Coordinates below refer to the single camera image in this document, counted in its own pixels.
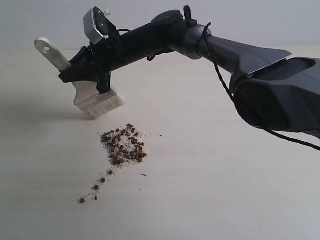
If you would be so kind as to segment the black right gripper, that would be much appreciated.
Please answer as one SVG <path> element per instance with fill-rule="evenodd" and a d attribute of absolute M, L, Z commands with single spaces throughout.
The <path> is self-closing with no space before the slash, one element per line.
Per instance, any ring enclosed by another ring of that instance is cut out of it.
<path fill-rule="evenodd" d="M 71 67 L 60 70 L 63 83 L 93 82 L 99 94 L 111 91 L 111 72 L 118 66 L 118 46 L 110 43 L 84 46 L 70 61 Z"/>

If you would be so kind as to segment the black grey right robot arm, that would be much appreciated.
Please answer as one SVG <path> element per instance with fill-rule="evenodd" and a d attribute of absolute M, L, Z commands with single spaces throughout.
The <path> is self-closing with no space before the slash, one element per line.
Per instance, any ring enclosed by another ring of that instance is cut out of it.
<path fill-rule="evenodd" d="M 228 91 L 249 125 L 269 131 L 320 135 L 320 61 L 292 57 L 289 51 L 263 48 L 213 36 L 191 16 L 191 9 L 170 10 L 150 23 L 120 34 L 99 8 L 83 19 L 90 41 L 60 72 L 64 83 L 97 82 L 110 88 L 111 72 L 142 59 L 177 52 L 206 59 L 230 73 Z"/>

